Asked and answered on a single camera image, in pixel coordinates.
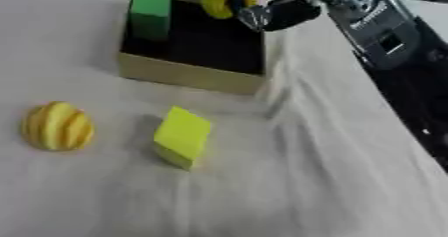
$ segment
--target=yellow striped ball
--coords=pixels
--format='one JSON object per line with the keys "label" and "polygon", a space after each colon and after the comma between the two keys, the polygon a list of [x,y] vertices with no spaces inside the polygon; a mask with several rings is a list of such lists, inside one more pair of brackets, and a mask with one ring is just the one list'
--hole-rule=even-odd
{"label": "yellow striped ball", "polygon": [[50,102],[33,108],[22,120],[22,136],[32,146],[52,151],[77,150],[94,135],[90,118],[67,102]]}

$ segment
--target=white tablecloth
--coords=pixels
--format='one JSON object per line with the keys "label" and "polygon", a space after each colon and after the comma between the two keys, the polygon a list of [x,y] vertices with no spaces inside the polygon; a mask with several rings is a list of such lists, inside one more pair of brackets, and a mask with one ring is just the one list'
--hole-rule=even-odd
{"label": "white tablecloth", "polygon": [[[126,3],[0,0],[1,237],[448,236],[446,175],[327,17],[268,36],[254,100],[118,77]],[[409,3],[448,38],[448,6]],[[22,141],[19,119],[51,100],[93,117],[93,145]],[[215,125],[191,173],[151,149],[172,105]]]}

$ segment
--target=yellow cube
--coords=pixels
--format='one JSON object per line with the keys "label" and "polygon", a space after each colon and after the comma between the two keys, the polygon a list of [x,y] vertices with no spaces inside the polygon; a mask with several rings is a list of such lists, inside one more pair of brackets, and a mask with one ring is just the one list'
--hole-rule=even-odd
{"label": "yellow cube", "polygon": [[156,151],[166,161],[189,170],[202,154],[211,123],[174,106],[154,135]]}

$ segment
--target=foam cube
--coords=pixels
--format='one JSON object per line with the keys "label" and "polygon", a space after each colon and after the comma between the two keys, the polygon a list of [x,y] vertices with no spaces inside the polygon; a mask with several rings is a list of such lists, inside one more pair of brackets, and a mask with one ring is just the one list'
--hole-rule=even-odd
{"label": "foam cube", "polygon": [[211,123],[180,107],[173,107],[154,135],[156,152],[166,161],[189,170],[201,156]]}
{"label": "foam cube", "polygon": [[170,29],[171,0],[132,0],[129,18],[137,38],[165,41]]}

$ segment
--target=white cloth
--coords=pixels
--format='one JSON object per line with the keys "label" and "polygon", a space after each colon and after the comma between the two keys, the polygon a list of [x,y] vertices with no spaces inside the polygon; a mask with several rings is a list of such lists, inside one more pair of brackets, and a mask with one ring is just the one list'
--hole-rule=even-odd
{"label": "white cloth", "polygon": [[[268,36],[266,110],[118,77],[126,3],[0,0],[0,237],[448,236],[446,175],[327,17]],[[447,25],[446,5],[411,6]],[[92,146],[57,154],[21,140],[20,117],[51,100],[93,117]],[[151,150],[172,105],[215,125],[191,173]]]}

